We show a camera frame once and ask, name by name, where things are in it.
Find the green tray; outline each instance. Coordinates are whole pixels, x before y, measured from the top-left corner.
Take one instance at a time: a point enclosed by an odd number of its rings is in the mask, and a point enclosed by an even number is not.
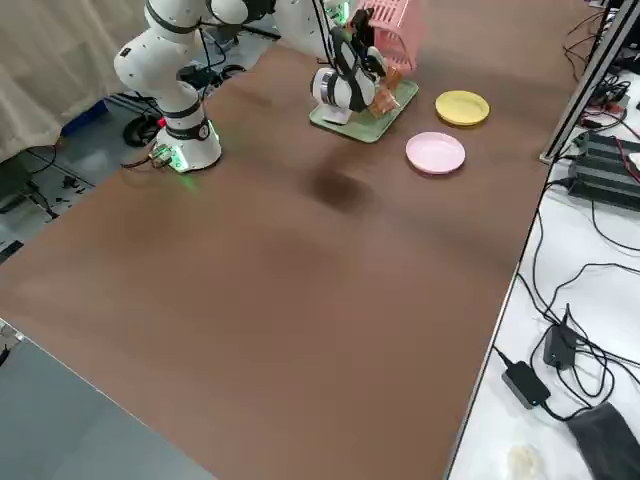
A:
[[[415,83],[409,80],[402,80],[394,92],[400,106],[380,118],[374,117],[369,110],[365,110],[351,115],[351,119],[346,125],[336,125],[335,123],[325,122],[322,119],[321,107],[318,105],[309,114],[309,120],[318,127],[355,138],[361,142],[374,143],[380,140],[380,137],[400,115],[400,112],[409,105],[411,99],[418,93],[418,89],[419,87]]]

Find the white table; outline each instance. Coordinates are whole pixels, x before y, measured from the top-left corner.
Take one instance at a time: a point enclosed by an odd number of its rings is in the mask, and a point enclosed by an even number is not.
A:
[[[635,81],[629,92],[627,123],[640,132],[640,112],[635,109],[640,101],[640,77],[628,77]],[[623,126],[602,134],[638,141]],[[567,165],[565,162],[557,164],[550,178],[565,177]],[[544,241],[536,272],[538,287],[547,302],[556,286],[573,277],[585,263],[616,262],[640,269],[640,254],[621,250],[598,235],[591,223],[590,202],[569,197],[562,187],[553,187],[544,196],[540,212]],[[596,220],[608,236],[640,248],[640,214],[596,204]],[[535,223],[518,267],[529,285],[539,238],[540,228]],[[592,341],[618,355],[640,361],[640,276],[614,268],[588,269],[577,282],[561,290],[554,305],[559,316],[567,302]],[[548,325],[534,309],[523,284],[514,277],[496,326],[495,345],[512,361],[528,361]],[[543,363],[542,350],[543,347],[539,349],[534,365],[551,391],[549,406],[556,413],[568,415],[582,405],[562,386],[555,370]],[[577,365],[584,370],[594,374],[600,372],[594,360],[581,355],[576,359]],[[507,456],[513,447],[519,446],[537,451],[546,472],[541,478],[591,478],[567,426],[551,419],[542,408],[526,410],[522,407],[501,379],[505,366],[495,352],[488,350],[483,369],[448,478],[510,478]],[[611,369],[616,384],[609,401],[640,439],[640,388],[622,368],[613,365]],[[640,369],[632,368],[632,371],[640,377]],[[570,372],[565,372],[564,378],[577,389]],[[594,378],[585,386],[593,389],[596,385]]]

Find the yellow plate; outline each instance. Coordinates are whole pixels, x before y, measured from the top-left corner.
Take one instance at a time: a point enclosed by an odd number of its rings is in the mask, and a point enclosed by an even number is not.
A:
[[[445,122],[470,127],[487,118],[490,107],[480,95],[464,90],[453,90],[443,93],[436,99],[436,110]]]

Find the plate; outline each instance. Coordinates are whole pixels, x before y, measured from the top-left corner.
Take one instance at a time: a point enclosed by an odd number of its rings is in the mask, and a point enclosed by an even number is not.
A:
[[[458,140],[440,132],[419,133],[407,142],[406,152],[411,165],[430,175],[453,172],[466,155]]]
[[[489,104],[480,95],[464,90],[445,92],[436,99],[436,111],[447,123],[461,127],[477,125],[489,116]]]

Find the black cloth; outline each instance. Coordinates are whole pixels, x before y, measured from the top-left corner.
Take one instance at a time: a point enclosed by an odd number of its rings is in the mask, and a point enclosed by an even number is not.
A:
[[[595,480],[640,479],[640,445],[610,403],[567,422]]]

